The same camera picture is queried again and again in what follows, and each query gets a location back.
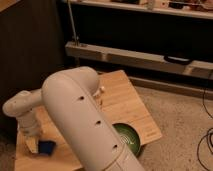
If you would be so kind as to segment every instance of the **wooden board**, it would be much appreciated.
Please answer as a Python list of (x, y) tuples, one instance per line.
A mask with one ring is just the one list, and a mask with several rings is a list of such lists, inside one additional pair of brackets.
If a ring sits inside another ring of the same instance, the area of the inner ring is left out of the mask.
[(0, 12), (17, 3), (20, 0), (0, 0)]
[[(106, 88), (101, 96), (101, 108), (111, 123), (124, 122), (133, 126), (143, 145), (162, 137), (161, 131), (123, 71), (103, 74), (100, 79), (101, 85)], [(15, 171), (72, 171), (82, 168), (43, 107), (37, 109), (37, 116), (44, 130), (43, 138), (56, 141), (57, 147), (51, 157), (32, 155), (19, 132)]]

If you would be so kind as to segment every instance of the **cable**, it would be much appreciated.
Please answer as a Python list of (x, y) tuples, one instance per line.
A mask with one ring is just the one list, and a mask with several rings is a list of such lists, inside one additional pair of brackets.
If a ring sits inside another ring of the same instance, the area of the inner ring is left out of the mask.
[(211, 78), (211, 76), (212, 76), (212, 73), (213, 73), (213, 69), (210, 70), (210, 72), (209, 72), (209, 75), (208, 75), (208, 78), (207, 78), (207, 81), (206, 81), (206, 85), (205, 85), (205, 88), (204, 88), (204, 91), (203, 91), (203, 98), (202, 98), (203, 100), (202, 100), (202, 101), (203, 101), (203, 107), (204, 107), (206, 113), (209, 115), (210, 118), (213, 119), (213, 115), (208, 111), (208, 109), (207, 109), (207, 107), (206, 107), (206, 104), (205, 104), (206, 89), (207, 89), (207, 87), (208, 87), (209, 80), (210, 80), (210, 78)]
[(213, 136), (213, 132), (211, 132), (213, 130), (213, 128), (210, 128), (208, 131), (207, 131), (207, 134), (204, 135), (199, 143), (198, 143), (198, 146), (197, 146), (197, 159), (200, 163), (200, 165), (207, 171), (211, 171), (210, 169), (208, 169), (204, 164), (203, 162), (200, 160), (200, 144), (202, 143), (202, 141), (206, 138), (206, 141), (207, 141), (207, 145), (208, 145), (208, 148), (209, 148), (209, 151), (211, 152), (211, 154), (213, 155), (213, 151), (212, 151), (212, 148), (213, 148), (213, 142), (212, 142), (212, 139), (211, 137)]
[[(207, 81), (206, 81), (206, 85), (205, 85), (205, 88), (204, 88), (204, 91), (203, 91), (202, 102), (203, 102), (203, 107), (204, 107), (206, 113), (209, 115), (210, 118), (213, 119), (213, 115), (208, 111), (208, 109), (207, 109), (207, 107), (206, 107), (206, 105), (205, 105), (206, 89), (207, 89), (207, 87), (208, 87), (209, 80), (210, 80), (210, 78), (211, 78), (211, 76), (212, 76), (212, 73), (213, 73), (213, 70), (210, 70), (209, 75), (208, 75), (208, 78), (207, 78)], [(199, 141), (199, 143), (198, 143), (198, 146), (197, 146), (197, 159), (198, 159), (200, 165), (201, 165), (205, 170), (207, 170), (207, 171), (210, 171), (210, 169), (208, 169), (208, 168), (203, 164), (203, 162), (200, 160), (199, 151), (200, 151), (200, 144), (201, 144), (202, 141), (206, 138), (206, 142), (207, 142), (207, 146), (208, 146), (208, 148), (209, 148), (209, 151), (211, 152), (211, 155), (213, 155), (213, 151), (212, 151), (212, 149), (213, 149), (212, 136), (213, 136), (213, 128), (210, 128), (210, 129), (207, 131), (207, 134), (204, 135), (204, 136), (200, 139), (200, 141)]]

